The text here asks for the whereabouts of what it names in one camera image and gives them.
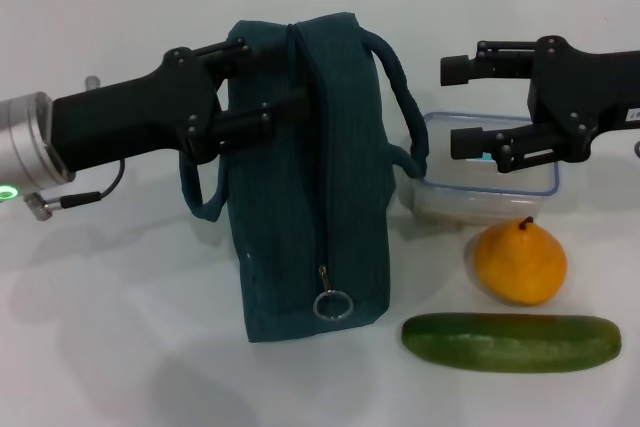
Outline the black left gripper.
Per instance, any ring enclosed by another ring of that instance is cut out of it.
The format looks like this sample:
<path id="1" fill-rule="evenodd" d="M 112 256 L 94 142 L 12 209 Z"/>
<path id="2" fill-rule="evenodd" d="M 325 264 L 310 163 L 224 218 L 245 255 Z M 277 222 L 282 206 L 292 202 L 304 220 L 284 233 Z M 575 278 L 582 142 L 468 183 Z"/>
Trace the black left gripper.
<path id="1" fill-rule="evenodd" d="M 296 89 L 246 112 L 217 112 L 214 82 L 280 71 L 288 62 L 282 42 L 257 45 L 244 38 L 169 51 L 144 77 L 56 99 L 51 144 L 78 172 L 163 149 L 203 164 L 271 142 L 278 127 L 311 118 L 308 92 Z"/>

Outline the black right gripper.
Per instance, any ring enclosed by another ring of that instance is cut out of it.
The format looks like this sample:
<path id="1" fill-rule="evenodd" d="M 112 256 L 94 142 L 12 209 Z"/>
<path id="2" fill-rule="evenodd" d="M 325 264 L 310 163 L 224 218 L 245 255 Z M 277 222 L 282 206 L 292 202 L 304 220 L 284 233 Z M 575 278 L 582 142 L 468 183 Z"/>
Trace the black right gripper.
<path id="1" fill-rule="evenodd" d="M 639 127 L 639 53 L 587 53 L 560 36 L 537 42 L 479 41 L 473 58 L 443 57 L 440 85 L 471 80 L 530 79 L 527 105 L 534 124 L 450 132 L 451 158 L 489 154 L 500 173 L 557 161 L 578 163 L 604 133 Z"/>

